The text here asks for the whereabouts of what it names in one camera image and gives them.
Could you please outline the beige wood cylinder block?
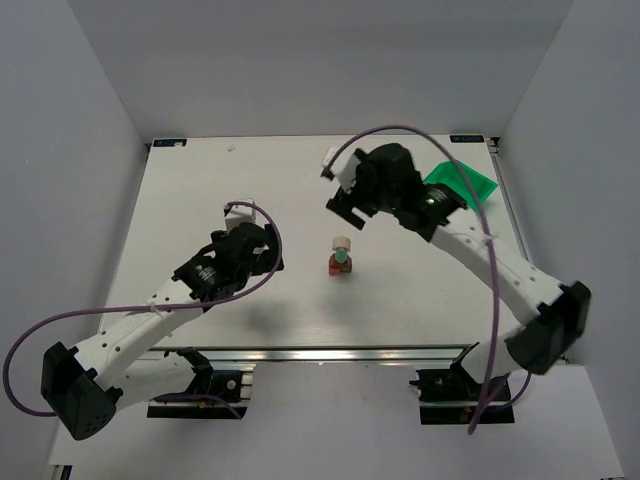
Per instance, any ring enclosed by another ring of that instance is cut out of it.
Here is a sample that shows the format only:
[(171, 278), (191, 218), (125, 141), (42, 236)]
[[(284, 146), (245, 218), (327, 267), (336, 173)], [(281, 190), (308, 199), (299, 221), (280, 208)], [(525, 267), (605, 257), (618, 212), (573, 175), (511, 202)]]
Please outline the beige wood cylinder block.
[(344, 250), (349, 252), (351, 250), (351, 239), (347, 236), (336, 236), (332, 240), (332, 249), (334, 251)]

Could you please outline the green plastic bin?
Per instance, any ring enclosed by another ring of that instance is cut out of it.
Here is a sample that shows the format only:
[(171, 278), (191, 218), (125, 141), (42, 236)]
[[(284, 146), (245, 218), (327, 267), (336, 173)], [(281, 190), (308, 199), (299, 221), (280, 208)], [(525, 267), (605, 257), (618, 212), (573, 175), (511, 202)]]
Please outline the green plastic bin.
[(424, 184), (441, 183), (461, 196), (474, 211), (478, 211), (477, 201), (481, 205), (496, 190), (498, 184), (467, 166), (463, 162), (458, 163), (464, 172), (468, 182), (465, 182), (459, 170), (450, 161), (445, 161), (437, 165), (424, 179)]

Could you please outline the green wood cylinder block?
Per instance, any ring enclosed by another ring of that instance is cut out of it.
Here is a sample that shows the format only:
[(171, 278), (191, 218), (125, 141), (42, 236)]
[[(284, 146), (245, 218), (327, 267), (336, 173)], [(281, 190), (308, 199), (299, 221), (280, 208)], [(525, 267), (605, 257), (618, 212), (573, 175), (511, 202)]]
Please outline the green wood cylinder block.
[(337, 249), (334, 252), (335, 261), (339, 264), (344, 264), (349, 259), (349, 252), (346, 249)]

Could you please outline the brown wood block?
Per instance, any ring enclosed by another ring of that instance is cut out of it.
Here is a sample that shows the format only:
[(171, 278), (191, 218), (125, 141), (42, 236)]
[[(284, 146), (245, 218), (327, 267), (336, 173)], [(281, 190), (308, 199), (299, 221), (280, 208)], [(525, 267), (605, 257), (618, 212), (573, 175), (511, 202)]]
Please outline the brown wood block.
[(352, 259), (349, 257), (348, 261), (344, 264), (339, 264), (335, 261), (334, 255), (332, 255), (329, 258), (329, 264), (328, 264), (329, 268), (339, 268), (341, 269), (341, 273), (342, 273), (342, 269), (345, 267), (351, 267), (352, 269)]

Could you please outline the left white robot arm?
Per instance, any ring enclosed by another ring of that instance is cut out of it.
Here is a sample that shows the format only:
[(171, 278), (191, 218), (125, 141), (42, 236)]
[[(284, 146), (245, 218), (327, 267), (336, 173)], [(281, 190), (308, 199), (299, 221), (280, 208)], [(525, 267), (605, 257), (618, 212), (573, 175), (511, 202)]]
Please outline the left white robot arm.
[(43, 359), (43, 398), (81, 441), (131, 405), (163, 396), (207, 396), (213, 368), (195, 348), (169, 352), (146, 366), (139, 357), (213, 306), (246, 295), (250, 278), (268, 279), (283, 267), (282, 239), (273, 223), (242, 222), (213, 232), (210, 244), (178, 267), (141, 311), (126, 313), (70, 348), (50, 347)]

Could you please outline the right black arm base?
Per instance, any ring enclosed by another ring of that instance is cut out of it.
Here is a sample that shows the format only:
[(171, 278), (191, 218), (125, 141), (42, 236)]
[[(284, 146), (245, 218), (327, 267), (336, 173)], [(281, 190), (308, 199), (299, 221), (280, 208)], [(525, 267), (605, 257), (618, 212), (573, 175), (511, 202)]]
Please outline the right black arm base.
[[(465, 348), (444, 369), (420, 369), (409, 384), (416, 389), (419, 401), (420, 422), (428, 426), (469, 425), (480, 400), (481, 385), (463, 372), (461, 361), (474, 347)], [(489, 393), (497, 390), (489, 406), (480, 415), (480, 424), (514, 424), (515, 415), (511, 406), (502, 407), (501, 402), (511, 400), (511, 391), (505, 379), (494, 378)]]

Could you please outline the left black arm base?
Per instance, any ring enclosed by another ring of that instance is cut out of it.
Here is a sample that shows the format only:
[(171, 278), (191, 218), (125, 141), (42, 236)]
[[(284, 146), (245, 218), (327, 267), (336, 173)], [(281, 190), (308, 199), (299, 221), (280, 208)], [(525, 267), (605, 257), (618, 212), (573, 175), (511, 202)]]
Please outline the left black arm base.
[(193, 371), (182, 392), (153, 399), (147, 408), (151, 419), (242, 420), (251, 397), (252, 374), (214, 367), (193, 347), (176, 350)]

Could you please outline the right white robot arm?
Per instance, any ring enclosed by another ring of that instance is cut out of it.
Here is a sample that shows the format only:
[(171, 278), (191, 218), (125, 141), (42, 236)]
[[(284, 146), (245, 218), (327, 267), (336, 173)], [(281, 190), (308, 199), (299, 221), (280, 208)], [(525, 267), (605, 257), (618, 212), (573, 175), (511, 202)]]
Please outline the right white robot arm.
[(402, 145), (356, 149), (344, 160), (325, 158), (322, 167), (323, 177), (339, 184), (327, 203), (330, 211), (357, 229), (363, 229), (365, 216), (387, 212), (485, 285), (498, 287), (499, 302), (520, 325), (495, 344), (478, 343), (456, 358), (449, 375), (456, 387), (472, 391), (485, 379), (517, 370), (544, 375), (583, 334), (590, 290), (579, 281), (562, 283), (490, 238), (456, 190), (423, 181)]

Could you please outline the right blue corner label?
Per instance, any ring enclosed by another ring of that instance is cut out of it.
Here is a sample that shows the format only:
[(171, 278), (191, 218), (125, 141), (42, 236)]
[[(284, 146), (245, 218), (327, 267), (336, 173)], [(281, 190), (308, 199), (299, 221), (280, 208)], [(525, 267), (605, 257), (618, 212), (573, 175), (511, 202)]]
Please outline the right blue corner label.
[(482, 135), (475, 134), (452, 134), (449, 136), (451, 143), (484, 143)]

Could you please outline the blue corner label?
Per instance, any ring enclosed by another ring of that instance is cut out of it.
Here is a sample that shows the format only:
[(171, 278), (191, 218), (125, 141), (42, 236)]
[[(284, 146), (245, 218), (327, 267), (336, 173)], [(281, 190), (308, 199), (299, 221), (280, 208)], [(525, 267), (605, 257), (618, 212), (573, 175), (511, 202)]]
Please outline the blue corner label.
[(165, 138), (155, 139), (152, 143), (153, 148), (180, 148), (187, 144), (186, 138)]
[(452, 134), (449, 136), (451, 143), (484, 143), (482, 135), (475, 134)]

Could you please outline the left blue corner label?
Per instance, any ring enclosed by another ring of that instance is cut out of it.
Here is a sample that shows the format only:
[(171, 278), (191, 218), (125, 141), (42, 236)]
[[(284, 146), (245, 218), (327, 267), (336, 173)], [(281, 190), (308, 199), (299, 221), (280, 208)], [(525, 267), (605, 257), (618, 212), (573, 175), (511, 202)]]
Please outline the left blue corner label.
[(186, 138), (165, 138), (155, 139), (152, 143), (153, 148), (180, 148), (187, 144)]

